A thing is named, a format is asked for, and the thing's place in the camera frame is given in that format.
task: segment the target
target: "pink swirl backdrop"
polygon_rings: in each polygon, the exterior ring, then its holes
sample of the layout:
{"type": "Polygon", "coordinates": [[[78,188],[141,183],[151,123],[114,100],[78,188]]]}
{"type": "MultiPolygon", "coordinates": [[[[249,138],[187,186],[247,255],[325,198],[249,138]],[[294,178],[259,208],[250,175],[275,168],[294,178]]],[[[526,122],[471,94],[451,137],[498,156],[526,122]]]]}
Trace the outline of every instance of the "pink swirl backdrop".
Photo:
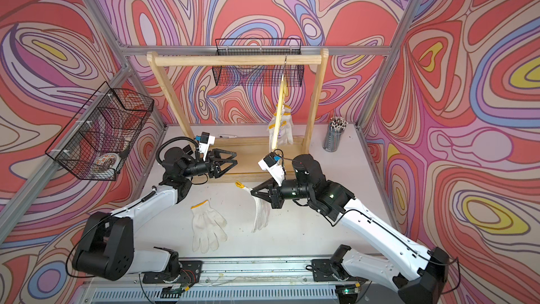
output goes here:
{"type": "Polygon", "coordinates": [[[402,232],[460,257],[444,303],[540,302],[539,12],[424,0],[362,124],[402,232]]]}
{"type": "MultiPolygon", "coordinates": [[[[388,45],[408,0],[99,0],[120,41],[128,45],[213,45],[221,37],[299,37],[304,45],[388,45]]],[[[335,113],[354,122],[381,57],[332,57],[317,118],[335,113]]],[[[132,64],[157,100],[166,123],[177,123],[145,57],[132,64]]],[[[169,68],[192,123],[268,122],[276,90],[216,87],[210,68],[169,68]]],[[[314,82],[291,90],[287,104],[305,123],[314,82]]]]}
{"type": "MultiPolygon", "coordinates": [[[[118,68],[81,0],[2,0],[0,211],[118,68]]],[[[91,213],[128,202],[157,134],[149,119],[115,182],[79,181],[63,169],[55,174],[0,245],[0,303],[68,303],[82,281],[66,276],[67,253],[91,213]]]]}

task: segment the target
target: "wire mesh basket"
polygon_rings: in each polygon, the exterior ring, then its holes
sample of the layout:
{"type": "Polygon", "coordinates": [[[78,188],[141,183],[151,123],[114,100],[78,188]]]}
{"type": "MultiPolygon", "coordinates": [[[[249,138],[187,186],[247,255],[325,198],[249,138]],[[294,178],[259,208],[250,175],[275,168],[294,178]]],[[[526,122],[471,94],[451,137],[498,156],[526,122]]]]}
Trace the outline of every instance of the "wire mesh basket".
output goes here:
{"type": "MultiPolygon", "coordinates": [[[[225,38],[216,39],[216,55],[299,55],[299,38],[225,38]]],[[[281,75],[288,87],[301,87],[304,66],[213,66],[216,86],[279,86],[281,75]]]]}
{"type": "Polygon", "coordinates": [[[109,87],[58,154],[45,153],[80,180],[115,181],[153,107],[150,97],[109,87]]]}

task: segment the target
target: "wooden rack crossbar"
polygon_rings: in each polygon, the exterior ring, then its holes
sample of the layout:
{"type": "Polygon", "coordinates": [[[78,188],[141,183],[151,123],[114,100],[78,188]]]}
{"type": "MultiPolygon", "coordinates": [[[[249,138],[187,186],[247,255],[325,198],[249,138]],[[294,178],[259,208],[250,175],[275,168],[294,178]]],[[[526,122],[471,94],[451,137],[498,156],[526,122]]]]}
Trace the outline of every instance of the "wooden rack crossbar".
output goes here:
{"type": "MultiPolygon", "coordinates": [[[[165,98],[171,106],[174,116],[184,132],[184,135],[194,138],[189,119],[183,112],[180,100],[167,77],[164,67],[168,66],[271,66],[285,63],[285,55],[203,55],[203,56],[161,56],[156,52],[146,55],[152,72],[156,76],[165,98]]],[[[317,72],[311,96],[311,104],[303,137],[294,137],[293,145],[281,146],[285,157],[293,158],[299,154],[309,153],[309,144],[313,134],[313,126],[317,114],[317,107],[321,96],[322,83],[325,78],[328,64],[328,49],[321,49],[319,55],[288,55],[287,65],[316,64],[317,72]]],[[[238,165],[231,169],[220,179],[210,179],[211,182],[250,182],[265,181],[269,178],[267,172],[260,170],[257,164],[269,152],[267,137],[256,138],[216,138],[214,146],[237,153],[238,165]]],[[[288,173],[293,173],[290,161],[285,162],[288,173]]]]}
{"type": "MultiPolygon", "coordinates": [[[[284,55],[194,55],[194,56],[163,56],[155,57],[158,66],[270,66],[283,65],[284,55]]],[[[290,64],[321,64],[320,54],[288,55],[287,65],[290,64]]]]}

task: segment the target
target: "aluminum frame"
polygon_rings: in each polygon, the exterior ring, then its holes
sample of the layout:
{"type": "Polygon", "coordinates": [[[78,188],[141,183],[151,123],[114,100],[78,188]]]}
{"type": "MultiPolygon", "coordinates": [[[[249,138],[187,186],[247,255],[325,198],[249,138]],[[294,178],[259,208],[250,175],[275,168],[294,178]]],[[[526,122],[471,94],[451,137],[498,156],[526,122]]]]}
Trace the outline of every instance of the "aluminum frame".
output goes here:
{"type": "MultiPolygon", "coordinates": [[[[88,9],[88,13],[91,20],[93,21],[94,24],[96,24],[99,27],[99,29],[101,30],[101,33],[103,33],[105,40],[109,44],[109,47],[111,48],[111,51],[113,52],[113,54],[116,56],[116,58],[122,65],[127,66],[127,68],[129,68],[129,70],[131,71],[132,73],[131,83],[133,84],[135,89],[142,94],[150,96],[141,78],[139,78],[139,74],[133,68],[131,61],[127,59],[126,56],[120,50],[119,38],[116,36],[114,30],[112,29],[112,26],[109,20],[107,19],[105,12],[103,11],[103,8],[99,4],[98,0],[82,0],[82,1],[85,4],[86,8],[88,9]]],[[[163,123],[163,119],[160,113],[154,110],[152,112],[152,115],[154,115],[155,120],[158,123],[158,125],[164,128],[165,124],[163,123]]]]}
{"type": "Polygon", "coordinates": [[[368,159],[369,165],[371,167],[371,171],[373,174],[373,179],[375,180],[375,184],[377,185],[377,190],[379,191],[379,194],[381,194],[381,198],[384,200],[384,208],[386,210],[386,213],[388,214],[388,218],[391,219],[390,224],[394,229],[398,229],[400,227],[399,222],[397,221],[396,214],[391,209],[391,203],[390,199],[388,198],[388,195],[384,192],[384,181],[381,181],[379,176],[377,175],[377,167],[375,166],[375,162],[371,158],[371,155],[369,155],[368,145],[366,142],[366,138],[364,137],[364,134],[360,127],[355,126],[356,129],[356,135],[358,135],[358,139],[360,141],[360,145],[362,146],[362,149],[364,151],[364,155],[368,159]]]}
{"type": "MultiPolygon", "coordinates": [[[[157,52],[159,55],[215,55],[217,51],[215,46],[129,46],[123,44],[119,48],[126,57],[132,55],[146,56],[148,52],[157,52]]],[[[272,46],[272,48],[288,48],[288,46],[272,46]]],[[[302,46],[302,54],[320,54],[323,48],[328,49],[329,55],[388,56],[392,50],[390,46],[302,46]]]]}
{"type": "Polygon", "coordinates": [[[163,139],[165,138],[166,133],[167,133],[167,127],[165,127],[162,130],[162,132],[159,134],[158,140],[156,141],[156,145],[154,146],[154,149],[152,150],[152,152],[150,153],[150,156],[148,157],[148,161],[146,162],[146,165],[144,167],[143,174],[141,175],[139,181],[137,182],[137,185],[135,186],[135,189],[133,190],[133,193],[131,194],[129,203],[133,202],[134,200],[139,199],[141,195],[143,194],[144,185],[146,184],[146,180],[148,179],[148,175],[150,171],[152,170],[152,167],[154,165],[154,160],[156,159],[156,150],[163,143],[163,139]]]}
{"type": "MultiPolygon", "coordinates": [[[[373,257],[382,256],[380,254],[369,255],[373,257]]],[[[306,266],[311,264],[312,259],[329,259],[330,257],[330,255],[313,255],[239,258],[186,258],[180,260],[202,260],[203,262],[200,282],[192,287],[192,290],[218,290],[225,288],[225,286],[227,288],[236,287],[239,289],[247,286],[322,286],[334,288],[336,285],[354,284],[356,280],[344,282],[337,280],[329,282],[315,282],[313,280],[313,273],[306,270],[306,266]]],[[[161,288],[168,286],[170,285],[145,284],[144,288],[148,295],[152,291],[160,291],[161,288]]],[[[73,302],[79,304],[91,303],[98,291],[104,291],[106,289],[138,291],[140,290],[139,276],[138,274],[125,275],[117,281],[94,278],[92,281],[85,282],[85,284],[79,288],[78,293],[73,296],[73,302]]]]}
{"type": "Polygon", "coordinates": [[[403,12],[403,16],[401,17],[400,22],[397,24],[396,32],[394,33],[394,37],[392,38],[392,42],[390,43],[390,54],[388,57],[386,57],[381,67],[379,67],[379,72],[377,73],[377,76],[374,79],[373,85],[371,89],[369,90],[368,96],[366,98],[366,102],[362,106],[362,109],[360,110],[358,119],[356,119],[355,125],[361,125],[364,120],[366,119],[368,111],[371,110],[372,105],[376,101],[376,97],[379,96],[382,85],[386,81],[386,78],[389,74],[391,74],[390,70],[392,69],[392,65],[394,64],[395,60],[397,59],[397,56],[399,55],[401,45],[403,44],[405,40],[405,36],[407,35],[407,32],[409,31],[410,26],[413,24],[413,20],[416,17],[416,13],[418,12],[418,9],[420,7],[420,4],[422,4],[423,0],[409,0],[407,3],[407,7],[405,8],[405,11],[403,12]]]}

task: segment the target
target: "metal pencil cup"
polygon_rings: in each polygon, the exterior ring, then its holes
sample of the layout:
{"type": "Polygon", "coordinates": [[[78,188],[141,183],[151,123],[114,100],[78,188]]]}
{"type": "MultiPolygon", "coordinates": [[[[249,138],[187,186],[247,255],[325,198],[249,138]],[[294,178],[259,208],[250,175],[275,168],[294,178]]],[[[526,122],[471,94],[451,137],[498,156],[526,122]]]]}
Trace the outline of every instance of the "metal pencil cup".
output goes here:
{"type": "Polygon", "coordinates": [[[324,149],[327,152],[335,152],[338,149],[339,140],[341,138],[341,134],[343,134],[343,131],[345,129],[341,130],[335,130],[328,125],[328,131],[326,132],[325,140],[322,143],[322,149],[324,149]]]}

